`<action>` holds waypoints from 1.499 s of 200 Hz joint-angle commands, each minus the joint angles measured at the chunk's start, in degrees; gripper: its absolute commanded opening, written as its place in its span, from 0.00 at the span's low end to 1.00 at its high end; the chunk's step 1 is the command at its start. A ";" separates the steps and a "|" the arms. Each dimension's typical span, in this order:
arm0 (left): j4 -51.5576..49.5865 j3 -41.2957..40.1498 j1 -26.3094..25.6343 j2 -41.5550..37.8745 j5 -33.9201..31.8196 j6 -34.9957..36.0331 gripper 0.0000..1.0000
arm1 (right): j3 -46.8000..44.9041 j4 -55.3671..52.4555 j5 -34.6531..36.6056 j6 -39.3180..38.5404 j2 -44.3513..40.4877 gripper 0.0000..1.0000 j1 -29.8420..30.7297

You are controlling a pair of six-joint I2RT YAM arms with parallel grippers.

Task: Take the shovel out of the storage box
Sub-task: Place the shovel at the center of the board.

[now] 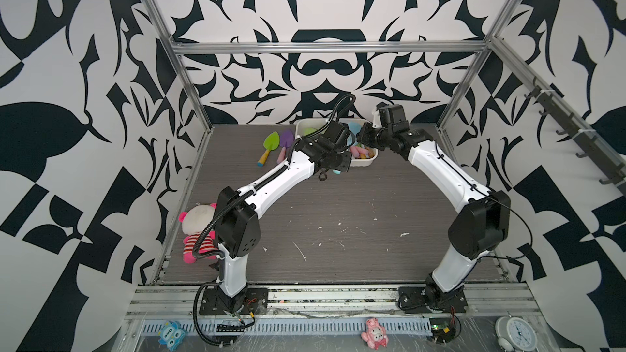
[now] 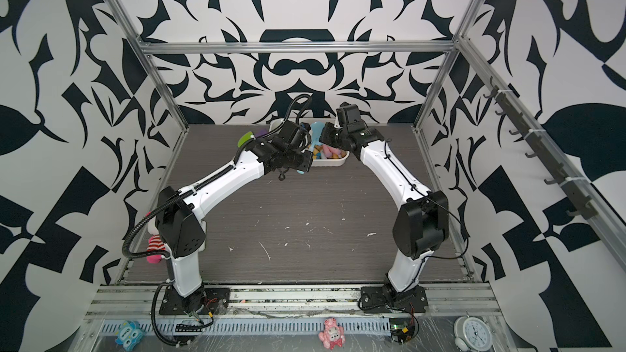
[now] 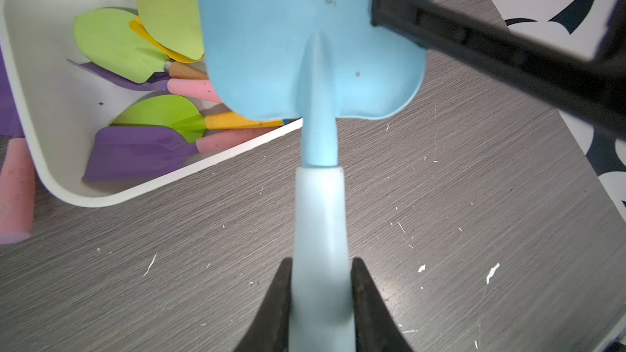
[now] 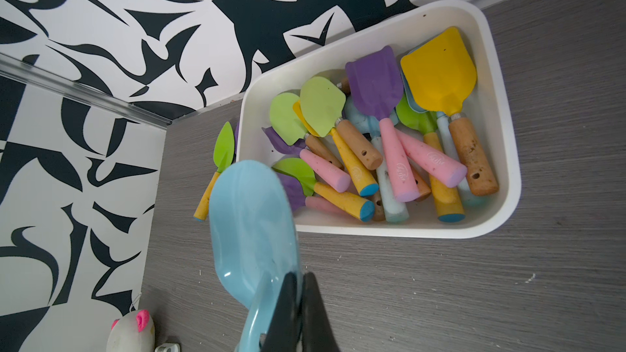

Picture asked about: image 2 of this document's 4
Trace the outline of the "purple shovel pink handle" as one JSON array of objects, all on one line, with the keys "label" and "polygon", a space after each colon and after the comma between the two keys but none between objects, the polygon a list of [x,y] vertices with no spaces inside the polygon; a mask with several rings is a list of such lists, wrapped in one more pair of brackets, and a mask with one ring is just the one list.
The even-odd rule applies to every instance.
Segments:
[{"label": "purple shovel pink handle", "polygon": [[267,136],[268,136],[268,131],[266,129],[261,129],[254,133],[254,137],[256,139],[267,137]]}]

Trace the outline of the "white plastic storage box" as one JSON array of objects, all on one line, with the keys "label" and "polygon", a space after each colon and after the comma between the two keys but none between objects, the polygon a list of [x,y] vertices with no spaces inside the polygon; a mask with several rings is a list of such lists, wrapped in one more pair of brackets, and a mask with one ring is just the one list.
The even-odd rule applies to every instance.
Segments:
[{"label": "white plastic storage box", "polygon": [[[326,124],[326,122],[330,122],[331,124],[334,124],[334,120],[328,118],[303,118],[301,122],[323,122],[324,124]],[[331,148],[323,143],[321,143],[321,145],[321,159],[315,160],[313,162],[313,167],[340,167],[345,164],[350,156],[349,152]]]}]

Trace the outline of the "green shovel yellow handle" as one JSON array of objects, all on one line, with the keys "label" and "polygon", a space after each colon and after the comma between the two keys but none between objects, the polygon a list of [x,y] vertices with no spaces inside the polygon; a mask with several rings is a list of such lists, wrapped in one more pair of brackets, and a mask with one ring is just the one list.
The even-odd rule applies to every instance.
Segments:
[{"label": "green shovel yellow handle", "polygon": [[254,139],[254,133],[252,131],[248,131],[241,136],[241,138],[237,142],[237,147],[243,147],[247,142]]}]

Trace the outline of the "blue toy shovel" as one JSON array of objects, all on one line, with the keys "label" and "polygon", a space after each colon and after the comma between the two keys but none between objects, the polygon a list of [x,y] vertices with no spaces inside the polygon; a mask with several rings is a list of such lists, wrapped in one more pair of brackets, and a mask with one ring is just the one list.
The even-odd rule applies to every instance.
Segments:
[{"label": "blue toy shovel", "polygon": [[311,153],[311,163],[309,164],[309,167],[312,167],[315,160],[321,159],[322,145],[320,137],[322,130],[324,129],[324,123],[300,122],[299,125],[303,128],[303,130],[300,131],[300,140],[298,140],[297,149],[301,153],[305,153],[305,151]]}]

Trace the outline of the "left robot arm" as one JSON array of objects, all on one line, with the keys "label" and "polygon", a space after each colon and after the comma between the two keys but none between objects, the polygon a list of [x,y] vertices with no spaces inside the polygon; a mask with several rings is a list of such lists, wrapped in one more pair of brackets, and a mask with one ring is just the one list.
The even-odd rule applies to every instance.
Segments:
[{"label": "left robot arm", "polygon": [[168,195],[165,209],[155,213],[155,226],[171,264],[171,282],[181,298],[203,288],[199,252],[206,240],[203,219],[208,213],[266,174],[308,172],[313,158],[310,144],[306,127],[285,120],[264,136],[241,141],[233,159],[217,171]]}]

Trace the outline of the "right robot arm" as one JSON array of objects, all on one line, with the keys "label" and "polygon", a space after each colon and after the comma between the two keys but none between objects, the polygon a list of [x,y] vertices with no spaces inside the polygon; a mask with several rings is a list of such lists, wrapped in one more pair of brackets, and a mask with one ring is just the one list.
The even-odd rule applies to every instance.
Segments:
[{"label": "right robot arm", "polygon": [[398,209],[392,229],[397,254],[386,283],[392,295],[416,288],[426,262],[448,239],[448,198],[410,173],[355,104],[340,105],[336,122],[324,126],[320,141],[353,154],[390,194]]}]

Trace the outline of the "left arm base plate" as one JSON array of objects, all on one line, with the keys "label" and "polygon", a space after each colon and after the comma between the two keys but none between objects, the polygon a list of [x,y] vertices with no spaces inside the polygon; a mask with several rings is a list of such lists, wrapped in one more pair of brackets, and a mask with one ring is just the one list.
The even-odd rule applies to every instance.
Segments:
[{"label": "left arm base plate", "polygon": [[159,306],[160,315],[219,314],[228,309],[231,290],[229,288],[203,288],[182,298],[174,287],[167,287]]}]

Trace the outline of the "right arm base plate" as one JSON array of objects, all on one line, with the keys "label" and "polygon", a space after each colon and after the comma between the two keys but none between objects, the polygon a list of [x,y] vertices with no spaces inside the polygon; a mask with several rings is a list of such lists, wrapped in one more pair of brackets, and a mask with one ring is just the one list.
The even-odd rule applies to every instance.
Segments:
[{"label": "right arm base plate", "polygon": [[397,293],[390,285],[362,287],[357,300],[358,308],[366,314],[426,312],[428,300],[424,288],[417,286],[403,293]]}]

